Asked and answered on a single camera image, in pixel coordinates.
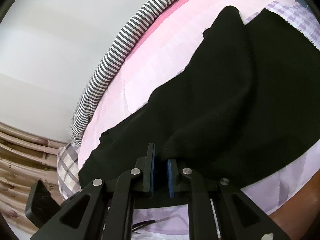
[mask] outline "curtain fold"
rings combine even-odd
[[[24,210],[31,186],[39,179],[52,198],[62,203],[56,164],[63,146],[0,123],[0,212],[9,224],[29,234],[37,231]]]

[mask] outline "rolled striped cloth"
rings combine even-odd
[[[177,0],[149,0],[120,30],[111,48],[103,56],[90,78],[73,113],[70,130],[71,140],[75,145],[81,144],[84,130],[102,95],[118,73],[127,55],[156,18],[175,1]]]

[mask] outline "folded black fabric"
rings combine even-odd
[[[101,135],[79,172],[117,178],[156,144],[158,162],[184,159],[244,187],[278,171],[320,138],[320,52],[264,9],[244,26],[225,7],[185,70],[139,111]]]

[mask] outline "round metal rivet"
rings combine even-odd
[[[229,185],[230,181],[228,179],[220,179],[220,184],[223,185],[223,186],[227,186]]]
[[[102,179],[95,179],[92,184],[94,186],[100,186],[102,184]]]
[[[189,174],[192,173],[192,169],[190,169],[190,168],[184,168],[184,169],[182,170],[182,172],[183,172],[183,174],[189,175]]]
[[[140,173],[140,170],[137,169],[137,168],[134,168],[130,172],[131,172],[132,175],[138,175]]]

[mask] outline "checkered fabric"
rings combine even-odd
[[[286,20],[289,24],[306,36],[308,40],[320,50],[320,24],[312,12],[308,11],[300,4],[289,7],[278,1],[273,1],[272,3],[268,4],[266,9],[281,16],[284,20]],[[261,11],[256,12],[244,20],[244,24],[250,22],[260,12]]]
[[[78,178],[78,148],[74,143],[68,143],[60,148],[58,153],[58,185],[64,200],[81,190]]]

